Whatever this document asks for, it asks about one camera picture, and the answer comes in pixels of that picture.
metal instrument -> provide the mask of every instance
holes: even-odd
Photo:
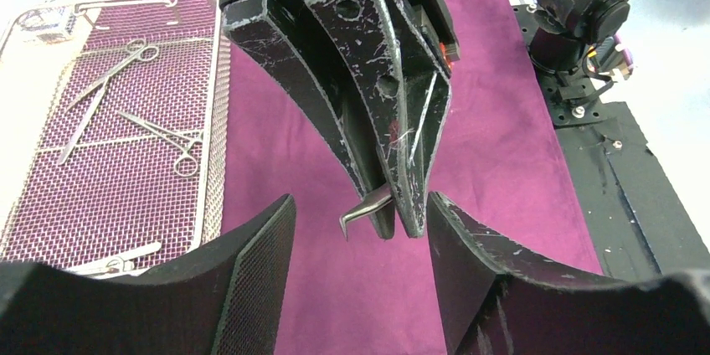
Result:
[[[377,213],[390,202],[392,202],[392,189],[389,187],[389,183],[385,183],[365,195],[362,202],[347,211],[340,218],[340,228],[342,229],[342,234],[345,236],[345,240],[347,240],[347,225],[350,222]]]
[[[125,113],[123,111],[116,111],[116,113],[120,116],[123,116],[126,118],[128,121],[131,121],[135,123],[136,125],[142,127],[143,129],[148,130],[152,134],[162,138],[164,141],[167,141],[168,143],[174,145],[177,147],[181,152],[183,152],[180,157],[175,160],[175,164],[173,165],[173,170],[175,173],[183,178],[189,178],[194,176],[196,173],[198,173],[199,170],[199,161],[197,158],[193,157],[192,154],[190,154],[190,151],[193,149],[193,147],[197,144],[200,143],[202,144],[202,132],[197,137],[190,137],[190,136],[184,136],[181,135],[180,133],[176,133],[175,131],[169,131],[168,129],[156,125],[155,123],[146,121],[142,118],[139,118],[138,116],[131,115],[128,113]],[[177,139],[183,139],[188,142],[186,146],[181,145],[180,143],[176,142],[173,140],[173,138]],[[194,167],[190,167],[188,171],[182,172],[181,171],[181,163],[184,162],[191,162],[194,164]]]
[[[91,103],[89,104],[89,108],[86,109],[84,117],[81,118],[81,122],[79,122],[79,125],[76,127],[76,131],[74,131],[74,134],[71,135],[71,138],[69,139],[67,145],[64,146],[64,150],[62,150],[62,153],[59,154],[59,158],[57,159],[57,165],[64,164],[69,158],[69,155],[71,155],[71,152],[74,150],[74,147],[76,147],[76,145],[79,143],[81,135],[84,134],[86,127],[89,126],[89,124],[91,123],[91,118],[94,116],[96,110],[99,108],[99,104],[101,103],[101,100],[104,99],[105,94],[105,86],[101,87],[101,89],[96,92],[96,94],[94,95],[94,99],[91,100]]]
[[[126,271],[133,271],[136,269],[136,263],[133,261],[134,259],[152,255],[158,252],[161,248],[162,244],[160,242],[153,242],[135,249],[127,250],[115,256],[109,256],[103,259],[90,261],[89,263],[84,263],[83,265],[69,267],[66,270],[76,275],[84,276],[118,274]]]
[[[79,104],[89,94],[100,87],[106,87],[112,77],[118,75],[123,69],[133,62],[150,62],[157,58],[160,49],[157,45],[149,45],[145,39],[133,39],[126,44],[126,52],[129,54],[125,59],[101,75],[94,83],[83,89],[67,106],[67,111]]]

surgical scissors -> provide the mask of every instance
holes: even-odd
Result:
[[[189,178],[198,173],[199,161],[197,160],[197,158],[193,157],[192,154],[190,154],[190,151],[197,143],[202,143],[203,134],[201,132],[197,137],[184,136],[174,131],[169,131],[168,129],[162,126],[156,125],[155,123],[139,118],[138,116],[131,115],[123,111],[116,111],[116,113],[120,116],[123,116],[128,121],[131,121],[136,125],[142,127],[143,129],[146,129],[147,131],[151,132],[152,134],[160,137],[164,141],[167,141],[168,143],[174,145],[175,147],[180,149],[181,152],[183,152],[180,157],[175,160],[175,165],[172,167],[172,169],[175,170],[175,173],[177,175],[183,178]],[[186,146],[182,146],[180,143],[174,141],[171,137],[186,140],[188,141],[188,144]],[[192,162],[194,164],[194,167],[191,171],[180,172],[180,164],[183,162]]]
[[[128,44],[126,44],[125,51],[128,56],[121,62],[116,64],[114,67],[109,69],[106,73],[101,75],[88,87],[83,89],[67,106],[67,111],[72,109],[75,105],[79,104],[84,98],[98,90],[100,87],[106,86],[109,80],[115,75],[118,75],[123,69],[125,69],[129,64],[135,61],[138,62],[150,62],[154,60],[160,53],[160,48],[157,45],[148,44],[145,39],[133,39]]]

black panel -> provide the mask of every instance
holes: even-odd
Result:
[[[47,265],[0,264],[0,353],[273,352],[295,220],[285,196],[138,277],[92,280]]]
[[[438,193],[428,222],[449,353],[710,351],[710,271],[635,284],[587,273],[501,236]]]
[[[557,130],[605,274],[642,280],[710,267],[705,244],[628,106],[605,108],[614,118]]]

wire mesh tray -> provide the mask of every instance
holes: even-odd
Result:
[[[0,225],[0,260],[41,261],[66,269],[159,242],[157,252],[133,259],[130,274],[135,275],[219,235],[229,41],[221,36],[217,3],[55,4],[28,11],[34,25],[29,31],[23,24],[27,13],[18,17],[0,51],[3,84],[12,85],[13,77],[22,77],[21,64],[41,64],[38,58],[62,65],[54,67],[58,76],[47,78],[56,88],[32,165],[19,199]],[[51,24],[42,27],[37,13]],[[65,21],[58,22],[59,16],[51,13],[61,13]],[[39,34],[32,38],[30,31]],[[125,59],[126,45],[134,39],[159,47],[158,56],[130,64],[108,81],[71,157],[57,165],[91,98],[67,111],[69,102]],[[173,170],[180,155],[176,147],[116,111],[184,136],[201,133],[202,145],[190,152],[198,160],[197,174],[178,176]]]

table surface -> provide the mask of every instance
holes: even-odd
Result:
[[[511,4],[533,0],[510,0]],[[625,101],[668,179],[710,244],[710,0],[630,0],[620,37],[634,57],[633,76],[602,96]]]

